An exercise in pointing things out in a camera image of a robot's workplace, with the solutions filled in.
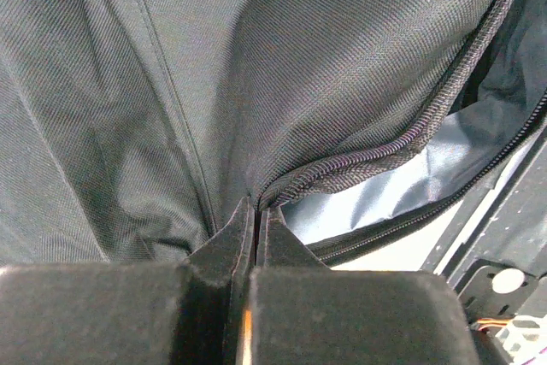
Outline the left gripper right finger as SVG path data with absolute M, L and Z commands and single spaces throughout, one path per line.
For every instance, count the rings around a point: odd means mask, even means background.
M 476 364 L 456 294 L 424 272 L 339 271 L 262 214 L 250 275 L 254 364 Z

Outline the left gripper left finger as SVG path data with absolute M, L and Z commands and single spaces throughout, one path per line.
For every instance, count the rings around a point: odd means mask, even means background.
M 4 364 L 234 364 L 254 253 L 255 212 L 178 262 L 7 266 Z

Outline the black student backpack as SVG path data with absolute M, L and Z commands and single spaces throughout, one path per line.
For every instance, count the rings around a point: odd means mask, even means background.
M 325 255 L 465 190 L 546 0 L 1 0 L 1 263 L 176 261 L 246 197 Z

